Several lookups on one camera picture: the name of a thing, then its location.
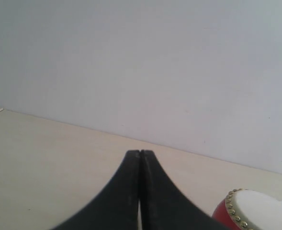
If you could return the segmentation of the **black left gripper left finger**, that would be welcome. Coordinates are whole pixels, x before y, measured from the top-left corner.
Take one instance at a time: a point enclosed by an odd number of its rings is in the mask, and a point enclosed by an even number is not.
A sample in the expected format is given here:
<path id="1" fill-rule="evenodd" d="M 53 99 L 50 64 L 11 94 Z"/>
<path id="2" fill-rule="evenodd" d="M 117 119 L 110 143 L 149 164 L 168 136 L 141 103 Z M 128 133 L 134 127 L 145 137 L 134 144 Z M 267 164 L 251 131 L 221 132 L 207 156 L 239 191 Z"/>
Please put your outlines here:
<path id="1" fill-rule="evenodd" d="M 138 229 L 140 151 L 129 150 L 107 185 L 55 230 Z"/>

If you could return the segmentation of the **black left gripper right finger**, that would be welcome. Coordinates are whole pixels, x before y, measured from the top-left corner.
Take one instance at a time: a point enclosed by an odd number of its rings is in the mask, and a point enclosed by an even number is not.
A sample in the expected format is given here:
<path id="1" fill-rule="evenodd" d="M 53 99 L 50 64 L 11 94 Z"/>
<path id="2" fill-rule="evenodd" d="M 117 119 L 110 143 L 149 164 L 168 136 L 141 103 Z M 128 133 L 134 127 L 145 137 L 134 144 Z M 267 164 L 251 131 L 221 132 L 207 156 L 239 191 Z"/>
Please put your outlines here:
<path id="1" fill-rule="evenodd" d="M 144 230 L 227 229 L 176 187 L 151 150 L 140 152 L 140 206 Z"/>

